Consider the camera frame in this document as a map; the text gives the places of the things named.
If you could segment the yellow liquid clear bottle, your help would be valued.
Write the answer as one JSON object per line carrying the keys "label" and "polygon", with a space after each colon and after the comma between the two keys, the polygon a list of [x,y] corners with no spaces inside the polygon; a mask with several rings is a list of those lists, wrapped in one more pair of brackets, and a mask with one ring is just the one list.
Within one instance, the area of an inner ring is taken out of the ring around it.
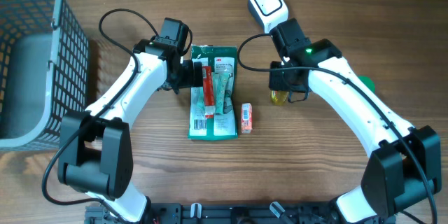
{"label": "yellow liquid clear bottle", "polygon": [[271,102],[275,106],[283,106],[288,99],[289,92],[288,91],[271,91]]}

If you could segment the red sachet packet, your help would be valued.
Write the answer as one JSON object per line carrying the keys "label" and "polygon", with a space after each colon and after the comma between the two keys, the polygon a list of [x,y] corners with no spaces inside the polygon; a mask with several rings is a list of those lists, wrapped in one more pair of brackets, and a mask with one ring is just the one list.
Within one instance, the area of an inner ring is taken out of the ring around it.
{"label": "red sachet packet", "polygon": [[213,78],[210,66],[202,67],[204,114],[205,118],[213,118],[215,113],[215,98],[213,89]]}

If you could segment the green 3M gloves package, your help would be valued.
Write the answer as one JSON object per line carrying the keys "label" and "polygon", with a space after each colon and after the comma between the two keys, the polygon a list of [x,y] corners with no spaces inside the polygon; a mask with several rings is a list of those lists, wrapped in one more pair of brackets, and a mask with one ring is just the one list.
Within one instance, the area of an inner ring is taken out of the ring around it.
{"label": "green 3M gloves package", "polygon": [[[237,49],[235,47],[220,47],[210,45],[194,45],[191,59],[201,62],[203,66],[210,66],[212,73],[230,72],[230,89],[233,93],[236,67]],[[234,107],[231,112],[205,118],[203,87],[193,87],[190,90],[190,122],[188,138],[192,140],[220,141],[236,139],[237,122]]]}

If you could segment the orange Kleenex tissue pack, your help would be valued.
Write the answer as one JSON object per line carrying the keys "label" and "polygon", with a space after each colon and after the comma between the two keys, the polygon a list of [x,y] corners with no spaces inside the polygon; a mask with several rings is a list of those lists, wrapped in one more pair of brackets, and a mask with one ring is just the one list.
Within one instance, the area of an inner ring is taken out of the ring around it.
{"label": "orange Kleenex tissue pack", "polygon": [[250,134],[252,130],[252,105],[250,103],[244,103],[241,105],[241,133]]}

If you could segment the green lid white jar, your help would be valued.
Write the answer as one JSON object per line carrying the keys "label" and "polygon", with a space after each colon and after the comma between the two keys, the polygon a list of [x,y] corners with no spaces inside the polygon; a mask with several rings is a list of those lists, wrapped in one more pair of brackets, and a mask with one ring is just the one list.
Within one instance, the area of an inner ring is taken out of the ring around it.
{"label": "green lid white jar", "polygon": [[372,79],[367,76],[359,76],[360,81],[373,93],[375,93],[375,84]]}

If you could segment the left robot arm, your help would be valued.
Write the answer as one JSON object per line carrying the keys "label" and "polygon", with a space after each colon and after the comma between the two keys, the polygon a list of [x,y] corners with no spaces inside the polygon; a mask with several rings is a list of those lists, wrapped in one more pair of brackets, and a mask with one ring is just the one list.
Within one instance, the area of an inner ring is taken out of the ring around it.
{"label": "left robot arm", "polygon": [[159,34],[134,46],[127,68],[100,99],[62,119],[59,182],[102,204],[117,223],[153,222],[151,201],[131,181],[130,130],[154,92],[201,86],[200,64],[183,59],[192,39],[186,24],[165,18]]}

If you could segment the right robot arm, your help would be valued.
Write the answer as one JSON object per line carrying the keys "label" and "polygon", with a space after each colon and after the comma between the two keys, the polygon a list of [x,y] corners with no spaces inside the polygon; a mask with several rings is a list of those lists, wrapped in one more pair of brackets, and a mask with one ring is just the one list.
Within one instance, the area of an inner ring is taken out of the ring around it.
{"label": "right robot arm", "polygon": [[440,137],[429,126],[415,128],[386,106],[328,39],[314,43],[297,20],[279,23],[270,36],[280,56],[271,64],[269,87],[314,92],[361,142],[369,160],[360,185],[340,195],[343,223],[389,218],[442,189]]}

